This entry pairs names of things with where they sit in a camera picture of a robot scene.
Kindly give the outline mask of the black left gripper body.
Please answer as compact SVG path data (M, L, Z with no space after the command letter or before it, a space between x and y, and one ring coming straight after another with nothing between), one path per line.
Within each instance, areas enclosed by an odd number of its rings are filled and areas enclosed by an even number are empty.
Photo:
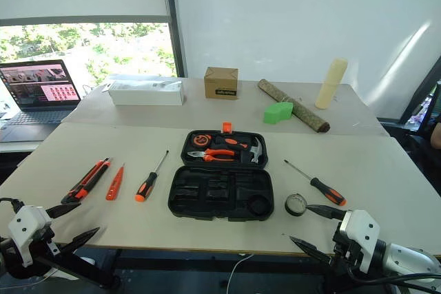
M60 247L54 242L54 231L50 227L50 223L40 223L32 221L26 226L26 234L28 241L26 247L29 254L26 258L26 266L33 265L37 256L49 254L49 256L57 256L61 253Z

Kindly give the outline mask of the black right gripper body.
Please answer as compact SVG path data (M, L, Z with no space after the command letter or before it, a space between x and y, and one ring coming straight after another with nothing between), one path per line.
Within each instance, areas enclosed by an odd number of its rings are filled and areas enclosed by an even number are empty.
M361 246L341 230L344 222L340 221L334 232L332 240L334 241L334 256L331 259L331 267L337 269L341 264L343 266L358 268L361 264L362 252Z

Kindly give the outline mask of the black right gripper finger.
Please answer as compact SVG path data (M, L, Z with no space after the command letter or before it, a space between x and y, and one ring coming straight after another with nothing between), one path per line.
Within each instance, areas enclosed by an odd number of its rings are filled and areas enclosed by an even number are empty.
M346 214L346 211L321 204L308 204L306 209L328 219L343 220Z
M298 248L300 248L309 257L312 257L318 260L320 263L326 264L327 266L330 267L336 266L336 261L330 255L323 253L322 251L317 249L317 247L314 246L313 244L310 244L292 235L289 238Z

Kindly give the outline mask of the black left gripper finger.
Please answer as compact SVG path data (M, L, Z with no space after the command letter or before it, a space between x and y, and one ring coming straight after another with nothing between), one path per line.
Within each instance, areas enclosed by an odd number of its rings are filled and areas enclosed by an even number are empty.
M89 239L91 239L98 231L99 227L85 231L72 239L72 241L60 248L61 255L74 253L78 248L82 247Z
M81 205L80 202L69 202L69 203L65 203L65 204L60 204L60 205L57 205L57 206L54 206L54 207L47 209L46 213L49 215L50 218L56 219L56 218L59 218L65 214L71 212L72 210L79 207L80 205Z

